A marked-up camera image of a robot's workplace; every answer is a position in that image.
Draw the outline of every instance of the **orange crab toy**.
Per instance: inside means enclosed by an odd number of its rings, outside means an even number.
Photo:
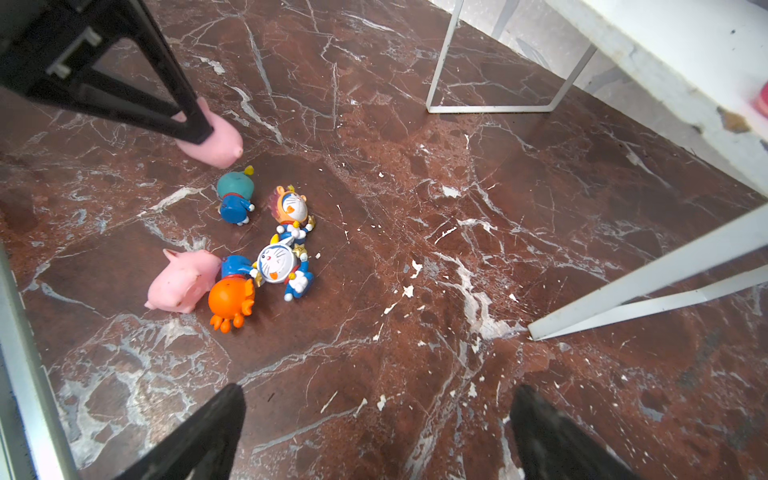
[[[245,323],[245,317],[251,314],[256,289],[253,288],[253,279],[246,279],[240,273],[250,268],[250,261],[245,257],[231,256],[225,259],[221,268],[222,278],[208,294],[208,306],[214,313],[210,324],[215,330],[229,333],[232,325],[240,328]]]

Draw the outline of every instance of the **rubber pig toy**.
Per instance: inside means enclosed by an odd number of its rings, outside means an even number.
[[[293,185],[288,185],[287,189],[276,188],[268,203],[272,216],[280,222],[273,240],[283,241],[293,237],[296,244],[303,245],[306,235],[315,228],[315,218],[309,215],[306,197],[297,194]]]
[[[246,167],[244,172],[230,172],[224,174],[216,184],[216,193],[221,199],[219,214],[229,223],[244,225],[248,223],[248,212],[256,209],[250,202],[253,196],[253,167]]]
[[[206,250],[174,252],[163,249],[170,262],[147,292],[148,309],[191,313],[200,298],[216,283],[221,259]]]
[[[256,271],[250,265],[250,260],[240,255],[232,255],[221,264],[221,280],[218,281],[208,295],[208,306],[214,316],[210,324],[214,330],[229,333],[232,325],[240,328],[245,323],[245,317],[253,311],[253,298],[256,289],[253,279]]]
[[[243,156],[243,138],[229,122],[210,111],[204,98],[198,98],[197,104],[203,110],[203,115],[210,126],[214,128],[214,132],[202,144],[195,145],[176,139],[176,145],[185,154],[204,164],[216,168],[228,168]],[[173,116],[173,119],[184,122],[187,121],[187,116],[180,111]]]
[[[309,272],[306,249],[301,245],[292,249],[292,244],[291,237],[282,241],[273,238],[273,242],[261,250],[250,273],[256,279],[257,286],[261,286],[262,282],[284,283],[286,292],[283,299],[287,302],[301,298],[315,279]]]

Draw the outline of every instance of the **toy arm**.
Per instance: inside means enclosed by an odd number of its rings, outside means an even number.
[[[250,201],[244,198],[238,198],[238,200],[240,201],[240,205],[242,205],[243,208],[245,208],[249,212],[252,212],[256,209],[256,205],[252,204]]]

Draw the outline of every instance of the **white metal table leg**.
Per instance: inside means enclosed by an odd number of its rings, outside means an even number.
[[[628,300],[655,292],[662,287],[679,282],[713,266],[720,265],[768,245],[767,226],[768,204],[726,223],[722,227],[650,262],[648,265],[642,266],[634,272],[628,273],[620,279],[583,296],[579,300],[569,303],[546,317],[533,322],[528,326],[528,330],[531,332],[534,340],[540,340],[557,336],[560,333],[576,332],[582,328],[574,327],[585,320],[594,323],[594,326],[601,326],[677,308],[672,306],[675,303],[679,303],[679,306],[684,306],[686,302],[695,300],[696,290],[686,292],[693,295],[682,298],[679,297],[679,295],[683,295],[680,293],[677,296],[644,300],[637,304],[632,303],[622,306],[620,309],[614,309],[614,307]],[[704,291],[704,295],[717,294],[717,296],[712,297],[717,298],[722,296],[719,292],[726,292],[723,293],[723,295],[726,295],[748,286],[762,283],[764,280],[761,279],[764,278],[765,274],[765,270],[759,268],[736,275],[722,282],[714,283],[700,290]],[[727,292],[739,285],[744,285],[744,287]],[[699,302],[693,301],[688,304],[692,305],[695,303]]]
[[[584,55],[581,56],[581,60],[578,61],[576,66],[565,83],[560,87],[558,93],[552,98],[546,105],[456,105],[456,106],[444,106],[436,105],[432,106],[432,99],[435,97],[435,91],[437,90],[438,80],[442,73],[442,66],[445,63],[445,56],[448,54],[448,48],[451,45],[453,39],[453,32],[456,30],[458,24],[459,14],[462,12],[462,6],[464,0],[456,0],[453,7],[453,15],[451,15],[451,21],[448,23],[448,31],[445,33],[445,40],[442,43],[442,50],[435,67],[435,74],[432,76],[432,85],[429,87],[429,94],[427,94],[427,112],[431,114],[523,114],[523,113],[548,113],[553,111],[560,100],[563,99],[568,89],[573,85],[576,78],[584,70],[584,66],[589,62],[592,55],[597,51],[597,47],[590,44]]]
[[[576,323],[575,325],[565,327],[555,333],[543,336],[538,340],[546,340],[568,333],[580,332],[586,329],[593,329],[599,326],[611,325],[612,323],[640,318],[641,316],[667,312],[668,310],[675,310],[683,308],[684,306],[697,305],[765,282],[768,282],[768,265],[763,265],[760,268],[748,272],[739,273],[731,278],[726,278],[725,280],[711,283],[710,285],[695,290],[615,306],[607,312],[599,313],[591,318]]]

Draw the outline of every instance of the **red object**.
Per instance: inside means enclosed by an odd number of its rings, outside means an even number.
[[[768,117],[768,83],[763,86],[763,90],[757,95],[757,101],[755,102],[757,110]]]

